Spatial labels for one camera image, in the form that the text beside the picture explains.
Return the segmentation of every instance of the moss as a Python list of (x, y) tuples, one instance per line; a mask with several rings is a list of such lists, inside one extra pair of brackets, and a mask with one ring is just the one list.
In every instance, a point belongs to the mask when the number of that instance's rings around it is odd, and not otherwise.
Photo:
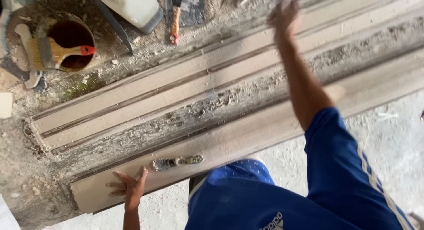
[(77, 98), (79, 96), (82, 96), (84, 94), (87, 94), (89, 92), (93, 92), (95, 90), (98, 90), (99, 88), (102, 88), (106, 86), (106, 82), (102, 79), (99, 79), (98, 77), (94, 76), (93, 74), (89, 75), (90, 77), (87, 78), (87, 82), (83, 83), (83, 79), (77, 79), (77, 80), (71, 80), (69, 86), (72, 88), (66, 88), (64, 90), (65, 97), (67, 100), (71, 100), (74, 98)]

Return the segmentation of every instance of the plastic container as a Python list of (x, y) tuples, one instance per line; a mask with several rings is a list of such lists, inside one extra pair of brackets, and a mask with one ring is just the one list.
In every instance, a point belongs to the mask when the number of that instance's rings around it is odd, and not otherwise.
[(163, 18), (157, 0), (102, 0), (143, 33), (150, 33)]

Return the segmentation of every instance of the plaster dust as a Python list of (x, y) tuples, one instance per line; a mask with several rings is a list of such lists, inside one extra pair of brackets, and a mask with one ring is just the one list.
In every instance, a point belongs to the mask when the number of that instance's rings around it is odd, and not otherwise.
[[(405, 212), (424, 216), (424, 125), (420, 114), (424, 90), (348, 118), (346, 124), (378, 173), (384, 189)], [(381, 113), (398, 117), (378, 121)], [(266, 163), (276, 185), (307, 195), (304, 137), (286, 141), (257, 153)], [(143, 229), (183, 229), (187, 222), (188, 181), (185, 180), (141, 198)], [(83, 214), (45, 230), (121, 229), (123, 205), (98, 214)]]

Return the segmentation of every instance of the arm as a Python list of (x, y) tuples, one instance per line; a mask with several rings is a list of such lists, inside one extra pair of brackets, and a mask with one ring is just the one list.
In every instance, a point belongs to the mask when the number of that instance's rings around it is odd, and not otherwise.
[(126, 195), (123, 230), (140, 230), (138, 206), (140, 205), (140, 198), (144, 193), (147, 168), (143, 167), (140, 179), (138, 180), (118, 171), (114, 171), (113, 173), (122, 180), (122, 183), (107, 183), (106, 185), (108, 187), (116, 187), (121, 190), (111, 192), (109, 196), (114, 197)]
[(269, 17), (275, 27), (275, 42), (287, 73), (294, 112), (303, 130), (307, 130), (316, 113), (334, 103), (305, 66), (293, 41), (299, 5), (296, 1), (281, 0)]

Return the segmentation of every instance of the hand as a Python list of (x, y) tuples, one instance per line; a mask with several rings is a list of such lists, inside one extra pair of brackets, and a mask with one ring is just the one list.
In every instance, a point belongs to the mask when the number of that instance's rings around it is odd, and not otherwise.
[(281, 38), (291, 40), (300, 23), (300, 6), (297, 0), (279, 0), (279, 3), (268, 16), (268, 23), (275, 28), (276, 43)]
[(143, 171), (138, 180), (119, 171), (114, 171), (113, 174), (120, 178), (122, 183), (106, 183), (107, 187), (116, 187), (120, 189), (111, 192), (109, 194), (110, 197), (126, 195), (125, 211), (136, 210), (140, 204), (140, 198), (144, 193), (144, 183), (147, 177), (147, 168), (143, 166), (142, 169)]

